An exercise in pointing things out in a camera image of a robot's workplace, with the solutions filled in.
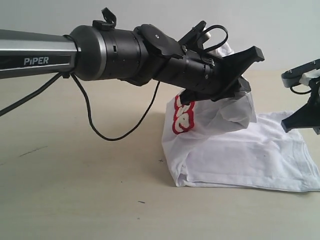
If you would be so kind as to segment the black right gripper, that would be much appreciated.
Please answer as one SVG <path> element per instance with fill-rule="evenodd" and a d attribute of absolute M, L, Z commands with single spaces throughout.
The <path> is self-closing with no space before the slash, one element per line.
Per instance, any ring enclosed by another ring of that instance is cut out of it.
<path fill-rule="evenodd" d="M 281 121 L 283 130 L 288 133 L 294 129 L 313 129 L 320 134 L 320 80 L 309 82 L 311 95 L 308 103 Z"/>

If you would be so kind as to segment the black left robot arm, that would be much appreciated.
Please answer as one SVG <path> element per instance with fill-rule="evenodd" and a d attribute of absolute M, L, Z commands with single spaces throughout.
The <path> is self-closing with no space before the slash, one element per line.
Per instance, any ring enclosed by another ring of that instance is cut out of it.
<path fill-rule="evenodd" d="M 180 40 L 151 24 L 134 30 L 95 20 L 68 35 L 1 30 L 2 79 L 74 73 L 83 81 L 118 79 L 135 86 L 150 80 L 183 88 L 182 101 L 217 101 L 250 85 L 243 73 L 264 55 L 260 48 L 220 57 L 204 48 L 209 29 L 201 21 Z"/>

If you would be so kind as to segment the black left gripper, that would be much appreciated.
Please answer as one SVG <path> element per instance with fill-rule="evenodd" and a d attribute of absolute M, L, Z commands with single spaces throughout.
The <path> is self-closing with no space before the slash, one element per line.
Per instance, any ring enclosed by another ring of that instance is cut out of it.
<path fill-rule="evenodd" d="M 252 46 L 240 52 L 234 52 L 229 45 L 223 45 L 212 53 L 216 56 L 215 67 L 203 62 L 194 51 L 180 59 L 170 58 L 154 75 L 154 79 L 162 83 L 184 88 L 179 95 L 180 103 L 234 98 L 240 93 L 250 93 L 250 83 L 240 77 L 252 64 L 263 62 L 262 50 Z M 225 91 L 223 83 L 235 83 Z"/>

